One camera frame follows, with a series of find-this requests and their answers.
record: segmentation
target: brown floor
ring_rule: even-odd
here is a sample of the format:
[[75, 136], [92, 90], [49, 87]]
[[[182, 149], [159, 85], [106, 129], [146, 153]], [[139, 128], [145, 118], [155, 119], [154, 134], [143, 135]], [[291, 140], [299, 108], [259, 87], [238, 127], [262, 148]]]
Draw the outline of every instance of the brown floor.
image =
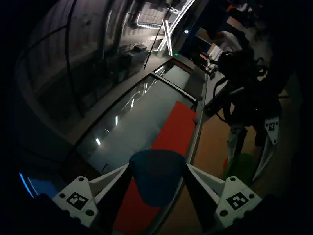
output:
[[[279, 123], [277, 153], [271, 158], [262, 175], [252, 185], [261, 197], [268, 193], [281, 195], [288, 186], [291, 159], [298, 147], [299, 120], [296, 105], [291, 99], [281, 100], [282, 118]], [[221, 177], [223, 161], [227, 156], [227, 136], [230, 127], [217, 116], [202, 127], [200, 143], [193, 165], [211, 175]], [[255, 132], [248, 127], [242, 152], [256, 154]], [[161, 227], [159, 234], [201, 234], [201, 227], [186, 188], [183, 189], [173, 211]]]

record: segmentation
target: blue light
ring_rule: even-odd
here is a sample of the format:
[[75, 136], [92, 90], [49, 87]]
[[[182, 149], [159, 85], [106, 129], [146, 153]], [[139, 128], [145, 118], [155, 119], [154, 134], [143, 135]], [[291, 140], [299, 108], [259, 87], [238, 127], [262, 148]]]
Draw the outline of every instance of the blue light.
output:
[[22, 179], [22, 181], [23, 181], [23, 184], [24, 184], [25, 188], [27, 189], [27, 191], [29, 192], [29, 194], [34, 198], [34, 196], [32, 195], [31, 191], [29, 190], [29, 188], [28, 188], [28, 186], [27, 186], [27, 184], [26, 184], [26, 182], [25, 182], [25, 180], [24, 180], [24, 177], [22, 176], [21, 173], [19, 173], [19, 174], [20, 174], [20, 177], [21, 177], [21, 179]]
[[28, 177], [27, 177], [27, 179], [28, 179], [29, 183], [31, 184], [31, 186], [32, 186], [33, 190], [35, 191], [36, 195], [38, 196], [38, 193], [37, 193], [37, 191], [36, 191], [35, 187], [33, 186], [33, 184], [32, 184], [32, 182], [31, 182], [31, 180], [30, 180]]

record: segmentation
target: wooden floor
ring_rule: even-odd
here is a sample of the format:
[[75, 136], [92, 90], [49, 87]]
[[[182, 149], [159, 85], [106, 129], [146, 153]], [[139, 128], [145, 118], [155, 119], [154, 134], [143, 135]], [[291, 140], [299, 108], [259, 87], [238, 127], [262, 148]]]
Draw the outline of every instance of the wooden floor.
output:
[[[250, 42], [255, 56], [262, 56], [269, 64], [271, 52], [266, 41]], [[282, 116], [279, 123], [278, 148], [261, 176], [251, 186], [260, 197], [272, 193], [281, 195], [290, 182], [291, 161], [299, 146], [299, 86], [293, 76], [286, 90], [291, 98], [281, 99]], [[260, 149], [254, 145], [255, 131], [248, 127], [242, 153], [257, 156]], [[227, 157], [227, 137], [230, 127], [217, 116], [209, 119], [202, 127], [201, 137], [193, 165], [211, 175], [221, 177], [223, 162]], [[178, 198], [172, 212], [159, 231], [160, 235], [201, 234], [201, 226], [186, 188]]]

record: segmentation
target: green object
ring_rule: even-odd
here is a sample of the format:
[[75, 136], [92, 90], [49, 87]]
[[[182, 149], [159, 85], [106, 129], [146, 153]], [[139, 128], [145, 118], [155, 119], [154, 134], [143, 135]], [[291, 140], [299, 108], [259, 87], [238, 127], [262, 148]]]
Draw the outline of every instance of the green object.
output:
[[223, 179], [230, 176], [238, 177], [246, 185], [250, 185], [255, 169], [255, 162], [250, 154], [241, 153], [235, 156], [223, 173]]

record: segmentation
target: red mat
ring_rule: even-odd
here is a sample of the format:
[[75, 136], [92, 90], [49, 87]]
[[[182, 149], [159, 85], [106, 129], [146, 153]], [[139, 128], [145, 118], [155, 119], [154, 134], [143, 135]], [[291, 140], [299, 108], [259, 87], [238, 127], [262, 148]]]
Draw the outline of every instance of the red mat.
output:
[[[172, 150], [185, 156], [194, 130], [197, 114], [177, 101], [151, 149]], [[113, 229], [124, 235], [143, 232], [160, 207], [148, 206], [138, 193], [134, 179], [130, 182]]]

